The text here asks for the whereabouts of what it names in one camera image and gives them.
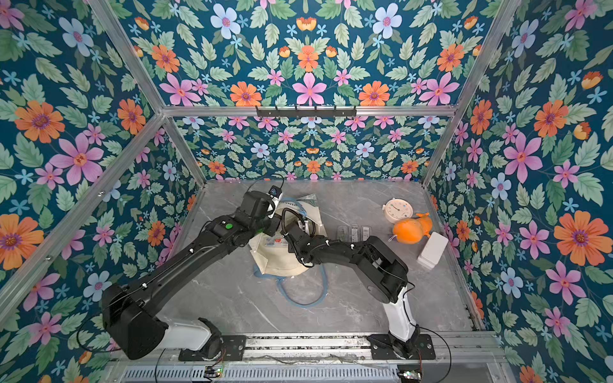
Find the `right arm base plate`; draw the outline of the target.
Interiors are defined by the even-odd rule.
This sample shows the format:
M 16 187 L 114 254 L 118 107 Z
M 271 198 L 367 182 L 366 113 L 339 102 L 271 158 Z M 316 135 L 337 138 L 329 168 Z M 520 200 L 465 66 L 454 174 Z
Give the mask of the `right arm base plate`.
M 434 360 L 436 358 L 432 338 L 428 334 L 415 333 L 407 342 L 391 334 L 367 336 L 371 357 L 374 360 Z

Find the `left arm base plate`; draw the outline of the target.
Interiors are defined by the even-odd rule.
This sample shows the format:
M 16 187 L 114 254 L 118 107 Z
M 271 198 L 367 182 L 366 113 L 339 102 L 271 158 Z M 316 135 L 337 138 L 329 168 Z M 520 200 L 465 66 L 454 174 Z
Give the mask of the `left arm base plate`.
M 246 350 L 244 335 L 213 335 L 198 351 L 182 349 L 180 362 L 239 362 Z

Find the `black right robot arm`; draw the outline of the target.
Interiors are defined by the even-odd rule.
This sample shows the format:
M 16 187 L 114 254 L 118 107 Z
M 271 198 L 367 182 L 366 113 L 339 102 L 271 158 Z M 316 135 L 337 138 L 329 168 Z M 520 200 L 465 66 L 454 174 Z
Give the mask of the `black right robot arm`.
M 389 324 L 387 341 L 380 347 L 392 349 L 404 359 L 417 352 L 421 329 L 411 313 L 408 266 L 376 236 L 360 242 L 343 242 L 317 235 L 313 224 L 297 211 L 285 208 L 280 214 L 280 232 L 288 250 L 304 267 L 332 263 L 351 268 L 367 291 L 384 308 Z

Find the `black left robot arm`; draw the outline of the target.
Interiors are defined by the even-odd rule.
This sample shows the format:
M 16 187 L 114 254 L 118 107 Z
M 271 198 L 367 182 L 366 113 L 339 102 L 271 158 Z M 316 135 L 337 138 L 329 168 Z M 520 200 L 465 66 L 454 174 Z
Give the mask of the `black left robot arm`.
M 182 250 L 155 271 L 126 285 L 113 284 L 102 295 L 102 322 L 120 351 L 134 361 L 158 349 L 189 350 L 204 359 L 222 352 L 220 331 L 207 319 L 181 322 L 159 313 L 181 289 L 212 264 L 246 246 L 259 234 L 275 233 L 280 187 L 248 191 L 231 215 L 206 223 Z

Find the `clear compass set case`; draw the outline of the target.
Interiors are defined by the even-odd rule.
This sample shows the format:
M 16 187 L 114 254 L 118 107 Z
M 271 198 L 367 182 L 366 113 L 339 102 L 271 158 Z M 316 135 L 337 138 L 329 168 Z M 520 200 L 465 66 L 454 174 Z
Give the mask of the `clear compass set case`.
M 357 244 L 367 241 L 372 234 L 371 228 L 368 226 L 359 226 L 357 224 L 338 226 L 336 239 L 341 242 Z

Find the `cream canvas tote bag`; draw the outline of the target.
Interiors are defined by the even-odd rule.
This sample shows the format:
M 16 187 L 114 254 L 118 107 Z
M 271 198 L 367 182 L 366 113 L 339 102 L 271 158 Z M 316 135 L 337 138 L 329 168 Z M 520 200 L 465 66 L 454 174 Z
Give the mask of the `cream canvas tote bag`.
M 312 193 L 302 197 L 284 197 L 276 210 L 281 214 L 285 208 L 290 208 L 300 215 L 308 226 L 307 232 L 315 235 L 325 235 L 326 229 L 322 224 L 319 201 L 316 194 Z M 248 243 L 250 253 L 255 261 L 255 276 L 260 279 L 274 279 L 279 293 L 293 306 L 300 308 L 311 308 L 322 303 L 327 297 L 328 278 L 324 266 L 320 267 L 322 276 L 322 292 L 319 297 L 311 303 L 300 303 L 287 293 L 284 282 L 287 279 L 305 273 L 308 268 L 303 266 L 294 254 L 289 252 L 289 244 L 284 239 L 280 231 L 274 236 L 258 234 Z

